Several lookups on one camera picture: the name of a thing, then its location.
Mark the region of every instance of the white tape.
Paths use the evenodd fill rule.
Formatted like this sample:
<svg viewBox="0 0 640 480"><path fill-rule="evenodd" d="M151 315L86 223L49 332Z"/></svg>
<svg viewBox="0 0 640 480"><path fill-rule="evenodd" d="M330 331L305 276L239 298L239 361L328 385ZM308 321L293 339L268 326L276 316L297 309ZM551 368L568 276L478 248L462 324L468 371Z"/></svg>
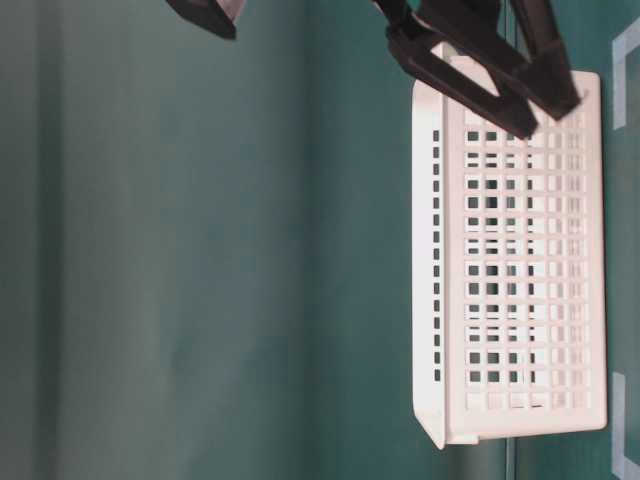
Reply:
<svg viewBox="0 0 640 480"><path fill-rule="evenodd" d="M624 375L613 372L611 472L620 480L640 480L640 467L624 456L625 390Z"/></svg>
<svg viewBox="0 0 640 480"><path fill-rule="evenodd" d="M640 46L640 18L611 45L613 58L613 129L627 124L627 55Z"/></svg>

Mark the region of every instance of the teal background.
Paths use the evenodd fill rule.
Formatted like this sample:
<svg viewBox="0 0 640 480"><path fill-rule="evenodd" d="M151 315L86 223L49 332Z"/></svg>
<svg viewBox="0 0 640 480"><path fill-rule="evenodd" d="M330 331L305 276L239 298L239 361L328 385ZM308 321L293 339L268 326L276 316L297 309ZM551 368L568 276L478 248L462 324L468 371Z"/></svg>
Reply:
<svg viewBox="0 0 640 480"><path fill-rule="evenodd" d="M633 0L557 0L603 79L609 360L640 463ZM366 0L249 2L240 40L162 1L0 16L0 477L496 479L411 411L411 80ZM612 478L610 432L517 442L517 478Z"/></svg>

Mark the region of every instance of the basket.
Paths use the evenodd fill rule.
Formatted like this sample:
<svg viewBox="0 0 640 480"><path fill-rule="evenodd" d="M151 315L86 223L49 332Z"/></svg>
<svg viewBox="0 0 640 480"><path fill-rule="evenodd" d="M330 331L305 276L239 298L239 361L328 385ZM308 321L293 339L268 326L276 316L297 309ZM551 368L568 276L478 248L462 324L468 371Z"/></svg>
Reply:
<svg viewBox="0 0 640 480"><path fill-rule="evenodd" d="M606 425L600 84L574 78L581 106L532 106L527 141L415 85L413 403L438 448Z"/></svg>

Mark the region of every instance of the robotic arm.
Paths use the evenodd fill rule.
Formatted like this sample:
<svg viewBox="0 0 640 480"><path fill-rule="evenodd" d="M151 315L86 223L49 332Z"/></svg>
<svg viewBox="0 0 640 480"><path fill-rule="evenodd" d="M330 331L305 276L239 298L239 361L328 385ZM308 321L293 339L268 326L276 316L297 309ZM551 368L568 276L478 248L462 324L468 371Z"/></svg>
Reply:
<svg viewBox="0 0 640 480"><path fill-rule="evenodd" d="M502 0L373 0L389 25L389 50L411 76L519 138L537 128L528 101L560 120L580 103L549 0L510 0L530 59L497 33ZM236 36L245 0L167 0L187 21L222 38ZM482 64L493 95L432 53L447 42Z"/></svg>

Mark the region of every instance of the white plastic basket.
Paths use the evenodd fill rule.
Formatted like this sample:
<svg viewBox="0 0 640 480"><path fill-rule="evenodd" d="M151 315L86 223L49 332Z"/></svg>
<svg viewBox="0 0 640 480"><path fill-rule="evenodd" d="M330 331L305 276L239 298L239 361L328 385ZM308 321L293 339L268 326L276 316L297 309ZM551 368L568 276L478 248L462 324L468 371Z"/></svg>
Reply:
<svg viewBox="0 0 640 480"><path fill-rule="evenodd" d="M439 448L606 425L600 84L574 76L582 105L533 107L526 142L415 85L413 402Z"/></svg>

